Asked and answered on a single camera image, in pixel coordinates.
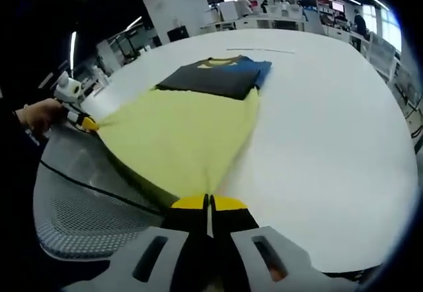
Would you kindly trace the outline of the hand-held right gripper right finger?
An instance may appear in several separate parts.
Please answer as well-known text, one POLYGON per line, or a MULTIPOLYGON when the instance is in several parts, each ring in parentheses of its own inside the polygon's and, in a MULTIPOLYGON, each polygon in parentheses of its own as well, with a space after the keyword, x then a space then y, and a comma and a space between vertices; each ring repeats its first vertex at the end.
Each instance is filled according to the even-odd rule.
POLYGON ((302 247, 261 227, 240 200, 211 197, 216 264, 225 291, 357 291, 358 284, 315 269, 302 247))

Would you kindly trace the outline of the person's left hand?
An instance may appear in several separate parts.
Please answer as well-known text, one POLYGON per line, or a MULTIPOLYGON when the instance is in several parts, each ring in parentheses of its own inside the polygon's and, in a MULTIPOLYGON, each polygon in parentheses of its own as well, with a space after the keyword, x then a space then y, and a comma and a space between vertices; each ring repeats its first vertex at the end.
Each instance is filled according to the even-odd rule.
POLYGON ((44 135, 52 125, 61 122, 65 116, 64 106, 53 98, 25 105, 15 112, 21 125, 36 137, 44 135))

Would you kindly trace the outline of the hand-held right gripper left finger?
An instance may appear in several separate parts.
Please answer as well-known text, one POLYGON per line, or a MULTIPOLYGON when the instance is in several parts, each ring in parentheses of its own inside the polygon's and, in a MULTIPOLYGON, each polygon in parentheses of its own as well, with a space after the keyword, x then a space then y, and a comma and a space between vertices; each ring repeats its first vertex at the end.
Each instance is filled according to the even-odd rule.
POLYGON ((210 280, 209 196, 181 198, 110 257, 106 271, 64 291, 203 291, 210 280))

